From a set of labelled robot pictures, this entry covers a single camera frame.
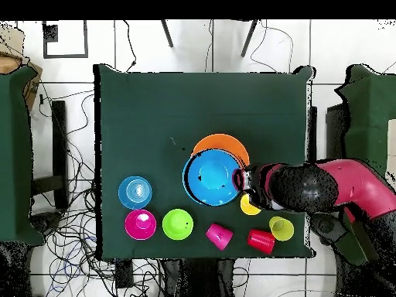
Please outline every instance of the pink bowl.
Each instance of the pink bowl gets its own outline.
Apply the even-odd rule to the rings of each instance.
[[[147,210],[133,210],[125,219],[125,231],[137,241],[149,239],[157,228],[157,221]]]

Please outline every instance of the blue bowl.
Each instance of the blue bowl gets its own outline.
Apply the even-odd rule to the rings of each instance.
[[[152,187],[140,176],[129,176],[118,187],[118,198],[130,210],[140,210],[150,202]]]
[[[198,152],[184,166],[184,189],[197,203],[225,205],[239,193],[232,181],[234,171],[239,168],[237,160],[224,150]]]

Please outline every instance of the green tablecloth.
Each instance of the green tablecloth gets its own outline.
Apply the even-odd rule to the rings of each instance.
[[[303,214],[263,210],[249,217],[242,213],[239,197],[222,207],[205,207],[193,202],[182,184],[194,145],[213,133],[238,138],[251,162],[303,163],[310,67],[295,74],[118,73],[95,65],[94,74],[100,96],[95,111],[100,119],[96,163],[101,162],[103,259],[265,257],[248,246],[247,236],[252,228],[269,230],[274,215],[290,219],[295,235],[277,242],[271,256],[312,256],[304,245]],[[152,185],[146,209],[155,215],[157,231],[147,241],[125,233],[130,210],[118,200],[118,186],[128,176],[143,176]],[[171,241],[162,231],[162,218],[174,208],[187,210],[194,219],[193,232],[183,241]],[[224,251],[205,236],[213,222],[234,232]]]
[[[32,135],[23,89],[35,75],[27,66],[0,74],[0,241],[23,241],[32,246],[44,243],[29,221]]]
[[[380,75],[364,65],[353,65],[339,94],[350,110],[350,128],[345,134],[346,157],[365,161],[385,179],[387,124],[396,118],[396,76]]]

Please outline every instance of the orange plate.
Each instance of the orange plate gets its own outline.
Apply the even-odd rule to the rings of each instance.
[[[238,162],[246,167],[250,164],[249,154],[241,142],[230,136],[224,134],[208,135],[196,144],[191,156],[206,149],[222,149],[230,152],[238,159]]]

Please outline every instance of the red cup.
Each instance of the red cup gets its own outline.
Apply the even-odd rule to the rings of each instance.
[[[275,237],[271,232],[253,229],[249,232],[247,244],[270,255],[274,249]]]

